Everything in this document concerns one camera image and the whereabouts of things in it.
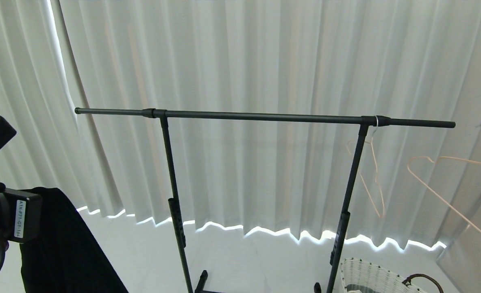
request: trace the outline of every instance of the white wicker basket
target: white wicker basket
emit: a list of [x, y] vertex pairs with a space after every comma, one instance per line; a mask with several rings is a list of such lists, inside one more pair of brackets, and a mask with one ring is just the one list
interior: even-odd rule
[[415, 274], [403, 278], [379, 265], [359, 258], [346, 258], [341, 263], [340, 292], [347, 293], [348, 291], [360, 290], [361, 293], [426, 293], [410, 283], [412, 278], [419, 276], [434, 282], [439, 291], [443, 293], [441, 286], [433, 278], [426, 275]]

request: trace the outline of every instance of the clothes rack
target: clothes rack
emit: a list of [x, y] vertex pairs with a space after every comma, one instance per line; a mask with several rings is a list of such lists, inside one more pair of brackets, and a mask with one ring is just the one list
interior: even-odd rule
[[[435, 121], [435, 120], [415, 120], [415, 119], [394, 119], [385, 116], [326, 116], [326, 115], [291, 115], [291, 114], [265, 114], [265, 113], [234, 113], [234, 112], [201, 112], [201, 111], [170, 111], [165, 109], [146, 108], [142, 110], [130, 109], [95, 109], [95, 108], [75, 108], [76, 114], [103, 114], [103, 115], [127, 115], [127, 116], [143, 116], [147, 118], [158, 118], [161, 122], [161, 128], [164, 138], [164, 147], [166, 149], [166, 158], [168, 160], [168, 172], [170, 173], [170, 184], [172, 185], [173, 197], [168, 199], [170, 213], [174, 226], [175, 237], [177, 239], [177, 247], [179, 256], [183, 266], [184, 278], [188, 293], [216, 293], [213, 291], [205, 291], [205, 283], [207, 280], [207, 271], [203, 270], [195, 291], [192, 287], [192, 280], [188, 268], [188, 262], [184, 248], [186, 247], [186, 238], [183, 230], [183, 219], [181, 215], [181, 205], [179, 204], [179, 194], [177, 191], [177, 180], [175, 175], [175, 167], [173, 162], [172, 147], [170, 145], [170, 133], [168, 132], [168, 118], [197, 118], [197, 119], [227, 119], [227, 120], [256, 120], [256, 121], [275, 121], [275, 122], [316, 122], [316, 123], [335, 123], [335, 124], [358, 124], [359, 133], [356, 143], [356, 149], [350, 167], [347, 188], [343, 205], [340, 213], [340, 220], [337, 226], [335, 243], [330, 256], [331, 273], [327, 286], [327, 293], [332, 293], [338, 266], [340, 263], [343, 243], [345, 241], [350, 212], [348, 206], [350, 197], [354, 188], [361, 153], [365, 137], [367, 136], [369, 126], [417, 126], [417, 127], [436, 127], [436, 128], [454, 128], [455, 122]], [[321, 287], [317, 282], [314, 285], [314, 293], [320, 293]]]

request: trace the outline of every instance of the brown handle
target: brown handle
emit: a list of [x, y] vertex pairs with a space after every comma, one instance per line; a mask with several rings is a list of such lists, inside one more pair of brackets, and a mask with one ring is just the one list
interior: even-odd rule
[[411, 276], [408, 276], [402, 283], [405, 286], [412, 285], [412, 279], [417, 278], [417, 277], [427, 278], [428, 280], [432, 281], [437, 286], [437, 289], [439, 289], [439, 293], [444, 293], [441, 285], [439, 285], [439, 283], [434, 278], [432, 278], [431, 276], [427, 276], [425, 274], [413, 274]]

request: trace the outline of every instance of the pink hanger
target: pink hanger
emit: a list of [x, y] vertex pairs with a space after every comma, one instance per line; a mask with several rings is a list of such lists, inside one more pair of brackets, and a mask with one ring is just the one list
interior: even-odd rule
[[458, 210], [456, 210], [456, 208], [454, 208], [451, 204], [449, 204], [449, 202], [447, 202], [446, 200], [444, 200], [442, 198], [442, 196], [440, 196], [437, 192], [435, 192], [432, 188], [430, 188], [430, 186], [428, 186], [428, 184], [426, 184], [423, 180], [421, 180], [421, 178], [419, 178], [416, 174], [414, 174], [414, 172], [412, 172], [412, 170], [410, 170], [410, 163], [415, 160], [415, 159], [418, 159], [418, 158], [426, 158], [428, 159], [428, 161], [430, 161], [431, 163], [434, 163], [434, 165], [436, 165], [437, 163], [439, 163], [439, 161], [441, 161], [442, 159], [449, 159], [449, 160], [457, 160], [457, 161], [461, 161], [461, 162], [466, 162], [466, 163], [469, 163], [469, 164], [475, 164], [475, 165], [481, 165], [481, 162], [478, 162], [478, 161], [471, 161], [471, 160], [467, 160], [467, 159], [464, 159], [464, 158], [459, 158], [459, 157], [450, 157], [450, 156], [441, 156], [439, 158], [437, 158], [436, 161], [432, 160], [430, 157], [428, 156], [415, 156], [415, 157], [412, 157], [411, 159], [408, 160], [408, 163], [406, 165], [406, 168], [408, 169], [408, 171], [410, 172], [410, 174], [412, 174], [419, 182], [421, 182], [426, 188], [428, 188], [429, 191], [431, 191], [433, 194], [435, 194], [440, 200], [442, 200], [449, 208], [451, 208], [454, 212], [456, 212], [461, 218], [463, 218], [465, 221], [467, 221], [467, 223], [470, 224], [470, 226], [472, 226], [473, 228], [475, 228], [479, 233], [481, 233], [481, 230], [480, 228], [477, 227], [477, 225], [473, 224], [472, 221], [470, 221], [467, 217], [465, 217], [465, 215], [463, 215], [462, 213], [460, 213]]
[[[381, 195], [381, 206], [382, 206], [382, 211], [383, 213], [379, 213], [378, 208], [376, 207], [376, 204], [374, 204], [374, 200], [372, 200], [372, 196], [370, 195], [370, 191], [367, 187], [367, 184], [365, 183], [365, 180], [363, 179], [363, 175], [361, 174], [361, 170], [358, 170], [359, 177], [361, 178], [361, 181], [363, 182], [363, 186], [365, 187], [365, 191], [367, 191], [367, 194], [369, 196], [370, 202], [372, 203], [372, 206], [374, 207], [374, 210], [376, 211], [376, 214], [378, 215], [379, 218], [385, 217], [385, 200], [383, 200], [383, 190], [381, 189], [381, 185], [378, 180], [378, 162], [376, 161], [376, 154], [374, 153], [374, 145], [372, 142], [374, 141], [374, 133], [376, 133], [376, 130], [378, 129], [378, 117], [376, 117], [376, 128], [374, 129], [374, 132], [372, 132], [372, 135], [370, 136], [370, 141], [365, 141], [365, 143], [370, 144], [370, 149], [372, 151], [372, 158], [374, 159], [374, 166], [376, 167], [376, 175], [374, 176], [374, 183], [379, 188], [379, 194]], [[350, 152], [349, 144], [352, 143], [352, 141], [347, 141], [347, 152], [352, 156], [352, 152]]]

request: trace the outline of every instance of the label sticker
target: label sticker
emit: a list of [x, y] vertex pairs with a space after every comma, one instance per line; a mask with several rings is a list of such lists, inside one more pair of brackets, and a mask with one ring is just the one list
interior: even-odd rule
[[16, 201], [16, 217], [14, 217], [14, 237], [23, 238], [25, 224], [25, 200]]

